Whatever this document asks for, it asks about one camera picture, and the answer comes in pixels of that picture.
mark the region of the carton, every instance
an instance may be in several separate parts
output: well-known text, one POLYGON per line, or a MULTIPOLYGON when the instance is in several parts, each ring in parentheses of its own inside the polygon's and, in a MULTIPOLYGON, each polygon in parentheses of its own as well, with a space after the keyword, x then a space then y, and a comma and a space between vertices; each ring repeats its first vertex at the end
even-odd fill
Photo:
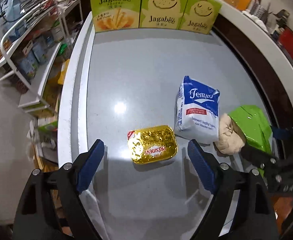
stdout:
POLYGON ((141 0, 91 0, 96 32, 138 28, 141 0))
POLYGON ((187 0, 142 0, 140 28, 178 29, 187 0))
POLYGON ((188 0, 180 30, 208 34, 221 6, 217 0, 188 0))

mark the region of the smiling potato face logo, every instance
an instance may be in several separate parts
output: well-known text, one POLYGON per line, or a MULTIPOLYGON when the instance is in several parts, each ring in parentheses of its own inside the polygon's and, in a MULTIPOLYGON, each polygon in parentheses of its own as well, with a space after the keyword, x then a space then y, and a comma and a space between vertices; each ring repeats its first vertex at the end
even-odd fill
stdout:
POLYGON ((181 9, 180 0, 149 0, 149 10, 166 10, 168 13, 179 13, 181 9))
POLYGON ((145 18, 140 24, 140 27, 178 28, 183 15, 181 12, 181 0, 148 0, 147 5, 147 9, 141 9, 141 13, 145 18))
POLYGON ((185 10, 183 15, 184 22, 181 24, 180 29, 209 33, 217 16, 215 6, 209 0, 195 0, 195 2, 191 0, 190 2, 192 6, 189 7, 189 11, 185 10))
POLYGON ((190 16, 203 17, 205 21, 212 19, 214 15, 214 7, 207 1, 196 2, 190 10, 190 16))

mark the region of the white tissue package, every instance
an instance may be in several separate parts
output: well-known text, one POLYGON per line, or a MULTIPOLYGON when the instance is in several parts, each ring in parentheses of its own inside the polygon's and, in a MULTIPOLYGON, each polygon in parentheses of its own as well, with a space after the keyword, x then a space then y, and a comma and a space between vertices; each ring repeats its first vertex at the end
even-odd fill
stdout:
POLYGON ((219 138, 220 92, 185 76, 177 97, 174 132, 189 140, 209 144, 219 138))

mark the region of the blue gripper pad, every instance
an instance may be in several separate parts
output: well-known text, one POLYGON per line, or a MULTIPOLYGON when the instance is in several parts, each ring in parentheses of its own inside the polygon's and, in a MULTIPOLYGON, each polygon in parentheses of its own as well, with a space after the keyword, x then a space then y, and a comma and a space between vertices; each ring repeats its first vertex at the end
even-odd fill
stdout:
POLYGON ((271 126, 273 137, 278 140, 288 140, 291 137, 291 133, 286 129, 280 129, 271 126))
POLYGON ((190 141, 187 146, 187 154, 198 174, 204 188, 214 194, 216 191, 215 174, 203 158, 196 145, 190 141))
POLYGON ((88 186, 90 185, 93 176, 104 156, 104 143, 101 140, 98 140, 97 144, 94 143, 88 152, 90 156, 78 174, 76 190, 79 193, 88 189, 88 186))

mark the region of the gold foil butter package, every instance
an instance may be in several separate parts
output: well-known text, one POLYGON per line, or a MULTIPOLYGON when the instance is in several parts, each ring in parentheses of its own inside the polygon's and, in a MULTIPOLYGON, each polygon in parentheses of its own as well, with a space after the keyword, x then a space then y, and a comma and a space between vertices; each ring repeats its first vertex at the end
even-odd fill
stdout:
POLYGON ((168 160, 177 152, 174 132, 167 125, 128 132, 128 148, 137 164, 168 160))

